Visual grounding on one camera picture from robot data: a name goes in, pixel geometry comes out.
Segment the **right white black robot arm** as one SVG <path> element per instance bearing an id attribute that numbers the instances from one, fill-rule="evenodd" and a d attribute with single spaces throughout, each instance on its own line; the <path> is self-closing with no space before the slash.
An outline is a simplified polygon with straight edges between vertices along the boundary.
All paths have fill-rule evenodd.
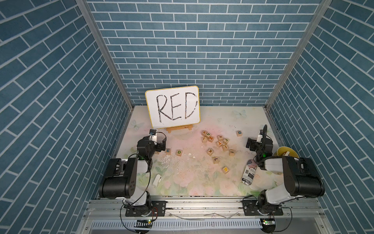
<path id="1" fill-rule="evenodd" d="M 283 174 L 283 184 L 275 188 L 262 190 L 257 200 L 242 200 L 244 215 L 282 215 L 281 205 L 285 202 L 321 197 L 325 186 L 309 158 L 295 158 L 289 154 L 273 156 L 273 141 L 263 134 L 260 141 L 248 139 L 246 148 L 256 152 L 254 159 L 249 160 L 244 169 L 242 182 L 251 185 L 258 169 Z"/>

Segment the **wooden block green letter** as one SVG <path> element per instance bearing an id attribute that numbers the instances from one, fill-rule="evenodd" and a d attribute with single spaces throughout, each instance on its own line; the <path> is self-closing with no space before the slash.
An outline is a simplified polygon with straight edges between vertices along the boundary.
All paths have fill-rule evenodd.
<path id="1" fill-rule="evenodd" d="M 182 150 L 177 150 L 176 155 L 181 157 L 183 155 L 183 151 Z"/>

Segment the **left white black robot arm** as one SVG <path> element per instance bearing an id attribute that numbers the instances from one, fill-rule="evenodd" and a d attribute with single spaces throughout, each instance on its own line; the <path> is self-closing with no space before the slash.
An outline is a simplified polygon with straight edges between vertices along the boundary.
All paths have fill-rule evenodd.
<path id="1" fill-rule="evenodd" d="M 136 186 L 139 173 L 150 173 L 152 157 L 166 150 L 167 138 L 157 142 L 157 134 L 143 137 L 128 159 L 111 159 L 99 185 L 99 196 L 122 200 L 126 216 L 148 216 L 154 212 L 150 193 Z"/>

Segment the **wooden block blue D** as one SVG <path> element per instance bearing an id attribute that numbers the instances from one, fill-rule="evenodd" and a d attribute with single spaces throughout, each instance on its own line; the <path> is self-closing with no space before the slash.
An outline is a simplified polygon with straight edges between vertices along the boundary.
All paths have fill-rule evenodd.
<path id="1" fill-rule="evenodd" d="M 241 130 L 238 130 L 238 131 L 236 131 L 236 135 L 237 135 L 238 137 L 241 137 L 241 136 L 243 135 L 243 133 L 242 133 Z"/>

